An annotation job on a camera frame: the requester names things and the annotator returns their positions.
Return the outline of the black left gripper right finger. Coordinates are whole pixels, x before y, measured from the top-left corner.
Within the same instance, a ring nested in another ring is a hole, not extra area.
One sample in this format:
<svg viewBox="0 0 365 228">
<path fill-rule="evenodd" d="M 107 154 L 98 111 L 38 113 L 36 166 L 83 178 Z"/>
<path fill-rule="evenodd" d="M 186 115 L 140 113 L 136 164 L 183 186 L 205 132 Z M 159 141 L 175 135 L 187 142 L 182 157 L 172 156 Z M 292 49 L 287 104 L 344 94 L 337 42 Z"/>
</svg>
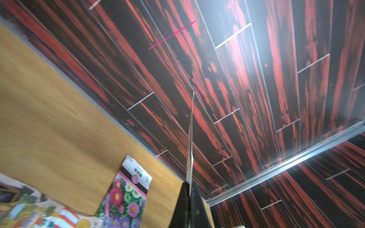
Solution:
<svg viewBox="0 0 365 228">
<path fill-rule="evenodd" d="M 199 187 L 195 182 L 192 182 L 189 187 L 190 200 L 190 228 L 212 228 L 207 212 L 205 210 L 203 200 L 199 191 Z"/>
</svg>

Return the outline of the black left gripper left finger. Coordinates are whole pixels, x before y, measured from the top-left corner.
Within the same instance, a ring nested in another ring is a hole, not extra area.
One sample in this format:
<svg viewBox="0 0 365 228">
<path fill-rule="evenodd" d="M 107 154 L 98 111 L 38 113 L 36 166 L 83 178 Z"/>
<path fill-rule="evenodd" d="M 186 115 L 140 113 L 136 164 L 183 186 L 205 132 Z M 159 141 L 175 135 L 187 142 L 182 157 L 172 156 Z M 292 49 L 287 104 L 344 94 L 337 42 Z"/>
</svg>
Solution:
<svg viewBox="0 0 365 228">
<path fill-rule="evenodd" d="M 189 228 L 190 226 L 190 185 L 184 182 L 181 186 L 175 210 L 169 228 Z"/>
</svg>

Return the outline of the magenta flower green seed packet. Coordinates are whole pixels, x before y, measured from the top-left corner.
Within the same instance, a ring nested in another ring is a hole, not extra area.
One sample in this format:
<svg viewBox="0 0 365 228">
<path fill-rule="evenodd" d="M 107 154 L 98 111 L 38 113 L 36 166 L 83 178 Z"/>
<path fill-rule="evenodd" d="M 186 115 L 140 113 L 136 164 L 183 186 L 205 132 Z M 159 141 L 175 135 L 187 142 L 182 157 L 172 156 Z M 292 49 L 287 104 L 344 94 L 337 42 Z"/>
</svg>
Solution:
<svg viewBox="0 0 365 228">
<path fill-rule="evenodd" d="M 193 156 L 194 97 L 195 97 L 195 92 L 193 92 L 193 97 L 192 97 L 192 106 L 191 106 L 189 131 L 188 131 L 188 146 L 187 146 L 186 182 L 189 184 L 189 197 L 191 197 L 192 195 L 193 167 L 194 167 L 194 156 Z"/>
</svg>

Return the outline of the cartoon shop seed packet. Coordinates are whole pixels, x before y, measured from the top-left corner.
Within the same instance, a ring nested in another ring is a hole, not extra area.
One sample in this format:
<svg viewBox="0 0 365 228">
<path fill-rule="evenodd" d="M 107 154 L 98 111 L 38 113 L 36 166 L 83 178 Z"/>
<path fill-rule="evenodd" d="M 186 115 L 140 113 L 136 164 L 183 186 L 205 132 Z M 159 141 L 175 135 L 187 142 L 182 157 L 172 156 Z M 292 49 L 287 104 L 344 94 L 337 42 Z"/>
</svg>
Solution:
<svg viewBox="0 0 365 228">
<path fill-rule="evenodd" d="M 2 228 L 100 228 L 102 223 L 1 173 Z"/>
</svg>

